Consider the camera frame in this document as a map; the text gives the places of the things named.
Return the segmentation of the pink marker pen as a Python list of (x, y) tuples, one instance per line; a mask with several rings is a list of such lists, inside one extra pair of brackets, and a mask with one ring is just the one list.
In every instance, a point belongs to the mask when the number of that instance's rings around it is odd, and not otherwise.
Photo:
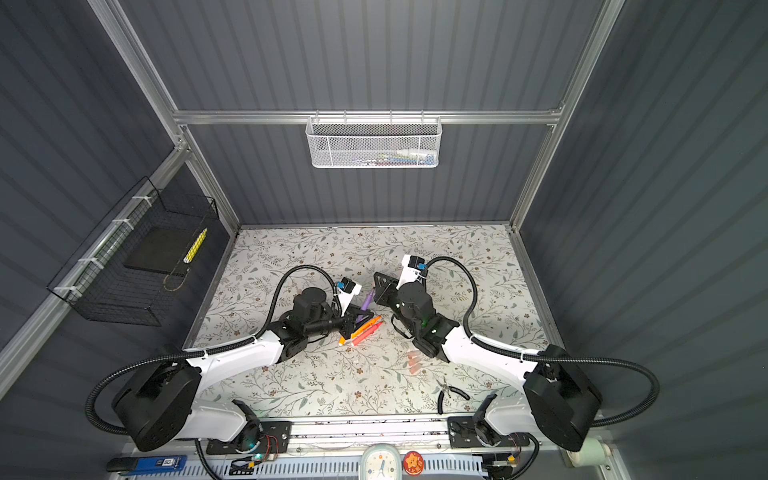
[(355, 337), (352, 341), (354, 346), (358, 346), (360, 343), (362, 343), (365, 339), (370, 337), (372, 334), (374, 334), (381, 326), (383, 325), (383, 321), (380, 321), (376, 323), (375, 325), (370, 326), (366, 330), (364, 330), (361, 334), (359, 334), (357, 337)]

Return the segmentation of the purple marker pen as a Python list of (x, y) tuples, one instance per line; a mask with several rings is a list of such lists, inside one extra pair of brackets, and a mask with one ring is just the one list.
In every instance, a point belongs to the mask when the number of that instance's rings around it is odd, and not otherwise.
[(365, 299), (364, 299), (364, 301), (363, 301), (363, 303), (361, 305), (361, 310), (362, 311), (368, 311), (369, 310), (370, 304), (372, 303), (372, 301), (374, 299), (375, 293), (376, 293), (375, 289), (371, 289), (369, 291), (369, 293), (366, 295), (366, 297), (365, 297)]

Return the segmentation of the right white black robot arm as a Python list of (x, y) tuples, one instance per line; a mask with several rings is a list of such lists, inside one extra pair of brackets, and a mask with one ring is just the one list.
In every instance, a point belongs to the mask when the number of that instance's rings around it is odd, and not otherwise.
[(527, 351), (518, 347), (510, 357), (481, 347), (480, 341), (501, 344), (483, 336), (471, 338), (459, 322), (438, 313), (421, 281), (404, 282), (377, 272), (374, 284), (374, 301), (393, 311), (421, 353), (480, 370), (522, 394), (510, 398), (491, 393), (481, 402), (472, 428), (482, 445), (539, 432), (567, 451), (582, 448), (602, 396), (578, 365), (523, 360)]

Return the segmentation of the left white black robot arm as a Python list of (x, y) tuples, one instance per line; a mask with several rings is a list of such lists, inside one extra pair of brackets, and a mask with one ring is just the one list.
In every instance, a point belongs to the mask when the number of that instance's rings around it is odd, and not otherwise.
[(261, 447), (265, 433), (255, 412), (243, 401), (205, 400), (207, 388), (260, 367), (286, 362), (311, 341), (333, 332), (350, 339), (374, 314), (352, 304), (359, 290), (339, 291), (332, 301), (316, 287), (304, 289), (290, 310), (257, 338), (199, 351), (178, 360), (143, 365), (113, 397), (112, 409), (144, 452), (175, 440), (217, 440), (237, 452)]

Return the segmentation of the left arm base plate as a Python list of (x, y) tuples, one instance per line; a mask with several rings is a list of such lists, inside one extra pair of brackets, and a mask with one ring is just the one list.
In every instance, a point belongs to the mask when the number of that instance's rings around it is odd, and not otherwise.
[(247, 424), (232, 441), (210, 440), (207, 455), (277, 455), (287, 451), (293, 424), (289, 421), (266, 421)]

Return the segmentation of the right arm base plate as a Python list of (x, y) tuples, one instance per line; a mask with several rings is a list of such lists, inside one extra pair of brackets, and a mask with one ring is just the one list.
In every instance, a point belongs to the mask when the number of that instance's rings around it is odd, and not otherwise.
[(473, 416), (449, 416), (446, 420), (449, 443), (454, 449), (507, 448), (520, 449), (531, 445), (525, 433), (501, 435), (484, 421), (477, 424)]

